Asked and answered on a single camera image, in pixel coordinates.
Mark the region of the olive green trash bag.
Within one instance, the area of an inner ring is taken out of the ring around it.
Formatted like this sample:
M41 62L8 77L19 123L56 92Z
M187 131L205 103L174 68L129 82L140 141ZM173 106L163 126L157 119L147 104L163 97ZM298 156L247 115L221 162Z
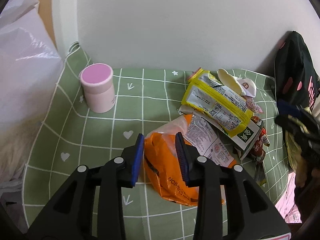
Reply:
M308 180L319 177L319 155L303 153L293 135L287 131L285 131L285 145L290 166L296 173L297 187L304 187Z

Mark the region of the yellow snack wrapper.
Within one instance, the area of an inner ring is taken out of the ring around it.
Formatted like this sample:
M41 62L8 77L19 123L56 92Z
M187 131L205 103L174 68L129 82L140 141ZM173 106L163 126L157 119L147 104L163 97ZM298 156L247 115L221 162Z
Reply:
M220 83L210 71L199 68L188 82L182 105L215 120L231 138L247 128L253 112L247 107L246 100Z

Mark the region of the orange snack bag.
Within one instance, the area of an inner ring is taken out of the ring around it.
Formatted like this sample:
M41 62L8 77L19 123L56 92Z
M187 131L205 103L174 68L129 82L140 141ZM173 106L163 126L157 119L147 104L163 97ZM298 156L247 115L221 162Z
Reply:
M200 155L212 160L216 165L231 168L236 161L210 123L193 114L184 114L146 136L145 169L153 188L168 201L196 206L199 189L185 185L178 163L175 149L175 135L178 132L182 133L187 145L196 147Z

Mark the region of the red snack wrapper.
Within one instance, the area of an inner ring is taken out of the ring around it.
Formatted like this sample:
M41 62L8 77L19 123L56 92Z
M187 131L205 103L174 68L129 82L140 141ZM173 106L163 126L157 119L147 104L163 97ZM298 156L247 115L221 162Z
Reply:
M255 140L253 147L250 150L251 156L254 158L256 163L262 163L264 160L264 157L266 155L265 150L263 149L263 146L269 147L270 141L267 137L266 129L264 125L261 127L260 134L258 135L257 139Z

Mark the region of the white green seaweed package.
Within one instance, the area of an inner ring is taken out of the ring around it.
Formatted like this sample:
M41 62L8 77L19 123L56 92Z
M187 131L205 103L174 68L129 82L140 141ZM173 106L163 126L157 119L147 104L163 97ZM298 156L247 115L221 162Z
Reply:
M252 116L248 126L244 131L240 132L234 137L230 137L223 127L215 120L193 109L192 107L181 105L178 111L183 114L193 114L209 122L215 131L218 131L220 134L224 134L227 138L229 138L229 140L232 141L233 146L238 152L240 160L244 160L244 158L247 157L264 126L264 122L261 118L258 116Z

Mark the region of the pink bedsheet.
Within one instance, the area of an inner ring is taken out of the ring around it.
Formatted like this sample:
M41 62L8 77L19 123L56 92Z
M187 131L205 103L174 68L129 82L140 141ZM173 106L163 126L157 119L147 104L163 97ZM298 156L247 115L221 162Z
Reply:
M287 189L276 203L275 207L288 224L301 223L301 216L298 207L295 204L295 172L288 176Z

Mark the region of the black hello kitty bag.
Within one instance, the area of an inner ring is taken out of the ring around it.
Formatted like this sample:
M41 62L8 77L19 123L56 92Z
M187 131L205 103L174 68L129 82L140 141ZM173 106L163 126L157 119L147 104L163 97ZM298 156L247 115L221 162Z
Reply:
M313 110L319 96L319 76L302 35L292 31L274 60L276 101Z

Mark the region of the white paper cup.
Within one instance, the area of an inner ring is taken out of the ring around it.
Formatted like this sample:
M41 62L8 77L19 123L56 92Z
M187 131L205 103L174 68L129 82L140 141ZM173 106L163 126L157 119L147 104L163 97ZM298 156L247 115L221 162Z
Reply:
M251 98L256 97L257 87L251 79L232 76L224 69L218 69L217 75L221 83L232 89L236 94Z

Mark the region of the green grid tablecloth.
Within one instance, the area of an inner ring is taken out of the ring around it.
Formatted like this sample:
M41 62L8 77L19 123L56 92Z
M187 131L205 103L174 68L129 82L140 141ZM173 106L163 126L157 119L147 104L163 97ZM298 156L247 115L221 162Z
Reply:
M108 112L95 113L80 83L81 71L92 64L78 43L71 46L24 173L22 200L29 228L78 166L103 166L133 146L139 134L145 140L151 131L184 115L178 110L194 72L113 69L115 105ZM283 133L274 122L278 114L271 90L274 80L246 70L228 73L251 79L257 87L255 98L242 97L253 116L264 122L270 146L263 146L263 162L256 163L250 153L240 160L232 141L214 131L235 165L246 170L275 206L286 190L289 169ZM135 186L121 189L125 239L194 239L198 202L186 206L162 198L145 168L143 152Z

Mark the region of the pink cylindrical canister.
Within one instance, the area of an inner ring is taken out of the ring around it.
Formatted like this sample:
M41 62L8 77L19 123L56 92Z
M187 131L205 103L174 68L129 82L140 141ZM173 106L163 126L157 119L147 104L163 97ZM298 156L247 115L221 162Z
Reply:
M84 68L80 73L80 83L91 111L105 113L114 107L113 69L109 65L95 63Z

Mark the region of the white plastic bag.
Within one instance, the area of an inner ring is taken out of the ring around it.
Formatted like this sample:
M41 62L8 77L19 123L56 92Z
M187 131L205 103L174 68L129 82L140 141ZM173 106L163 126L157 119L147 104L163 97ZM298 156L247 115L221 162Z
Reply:
M21 190L63 69L38 7L39 0L9 0L1 12L1 193Z

